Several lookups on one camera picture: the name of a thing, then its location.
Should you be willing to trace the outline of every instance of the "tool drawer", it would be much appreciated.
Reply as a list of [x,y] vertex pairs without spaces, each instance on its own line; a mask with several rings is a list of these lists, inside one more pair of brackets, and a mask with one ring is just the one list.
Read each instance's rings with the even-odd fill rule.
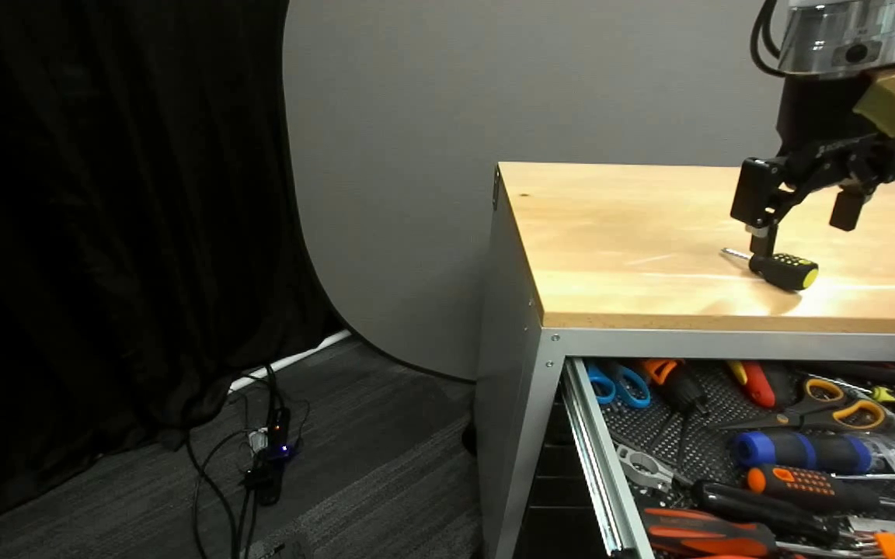
[[[700,496],[711,493],[745,500],[745,469],[733,456],[733,424],[769,418],[772,413],[756,408],[733,381],[725,360],[695,360],[691,373],[700,377],[702,411],[681,413],[664,405],[664,393],[651,398],[643,411],[623,408],[607,393],[595,381],[595,362],[609,360],[576,357],[561,367],[558,393],[548,423],[548,438],[538,456],[535,485],[525,509],[519,559],[550,557],[654,557],[646,534],[643,509],[700,509]],[[785,502],[760,496],[765,507],[785,511]],[[838,541],[850,525],[830,515],[788,507],[796,531],[812,531],[814,541]],[[805,546],[801,557],[858,557],[843,549],[844,544],[814,546],[812,541],[788,541],[783,549]]]

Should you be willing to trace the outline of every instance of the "gray floor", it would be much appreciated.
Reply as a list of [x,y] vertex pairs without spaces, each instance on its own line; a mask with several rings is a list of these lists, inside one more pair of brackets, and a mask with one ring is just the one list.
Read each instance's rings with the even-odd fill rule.
[[[281,502],[259,509],[250,559],[470,559],[479,541],[474,460],[462,446],[473,385],[402,367],[346,338],[281,371],[302,429]],[[235,391],[194,429],[199,460],[238,511],[244,424],[263,423],[263,385]],[[228,559],[231,528],[182,449],[98,460],[51,493],[0,515],[0,559]]]

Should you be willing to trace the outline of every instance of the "wall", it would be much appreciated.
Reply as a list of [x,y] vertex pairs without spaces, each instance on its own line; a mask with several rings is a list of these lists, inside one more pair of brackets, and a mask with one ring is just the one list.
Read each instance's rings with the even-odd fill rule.
[[473,377],[495,161],[739,164],[776,149],[758,0],[295,0],[295,188],[355,333]]

